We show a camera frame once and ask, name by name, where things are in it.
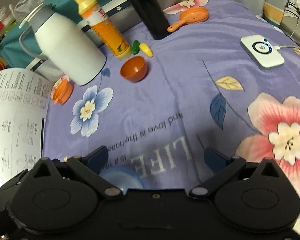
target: small orange bowl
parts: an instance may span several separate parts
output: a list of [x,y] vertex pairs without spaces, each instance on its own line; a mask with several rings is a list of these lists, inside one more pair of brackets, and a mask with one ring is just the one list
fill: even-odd
[[63,105],[71,96],[72,91],[73,91],[72,84],[66,79],[62,80],[62,82],[58,85],[58,87],[56,88],[52,96],[53,102],[55,104],[59,103]]
[[148,65],[141,56],[127,60],[120,69],[120,75],[131,82],[138,82],[145,77]]

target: plastic bag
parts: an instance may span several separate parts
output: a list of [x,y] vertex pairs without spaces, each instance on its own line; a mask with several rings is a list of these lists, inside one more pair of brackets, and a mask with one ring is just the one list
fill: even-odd
[[14,8],[12,5],[9,8],[17,22],[22,22],[42,2],[43,0],[20,0]]

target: yellow leaf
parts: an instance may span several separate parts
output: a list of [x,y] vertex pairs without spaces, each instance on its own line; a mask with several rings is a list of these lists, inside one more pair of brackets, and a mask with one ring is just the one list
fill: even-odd
[[231,76],[225,76],[225,77],[219,78],[218,80],[215,81],[215,84],[218,87],[221,87],[225,90],[241,90],[241,91],[243,91],[243,87],[239,83],[239,81]]

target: purple bedsheet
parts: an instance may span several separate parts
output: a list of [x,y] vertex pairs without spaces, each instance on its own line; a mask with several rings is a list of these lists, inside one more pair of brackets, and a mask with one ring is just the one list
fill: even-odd
[[[163,40],[153,40],[143,23],[124,34],[153,50],[152,58],[139,53],[150,67],[141,82],[124,80],[123,62],[101,47],[103,72],[76,86],[63,106],[49,105],[44,156],[63,160],[106,145],[105,168],[135,170],[146,188],[187,190],[213,175],[203,159],[207,147],[248,161],[272,156],[300,195],[300,50],[280,50],[284,66],[263,72],[241,47],[242,37],[294,43],[233,0],[205,7],[207,22]],[[167,17],[173,23],[178,14]]]

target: white cable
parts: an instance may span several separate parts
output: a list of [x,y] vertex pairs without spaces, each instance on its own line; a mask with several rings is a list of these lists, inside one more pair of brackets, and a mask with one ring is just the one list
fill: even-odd
[[293,46],[293,45],[278,45],[273,47],[275,50],[280,50],[282,48],[294,48],[294,49],[300,49],[298,46]]
[[296,27],[294,28],[294,30],[293,30],[293,32],[291,33],[291,35],[290,35],[290,39],[291,39],[291,37],[293,36],[293,34],[294,34],[294,32],[296,31],[296,29],[297,29],[297,27],[298,27],[298,24],[299,24],[299,22],[300,22],[300,8],[298,8],[299,9],[299,19],[298,19],[298,21],[297,21],[297,25],[296,25]]

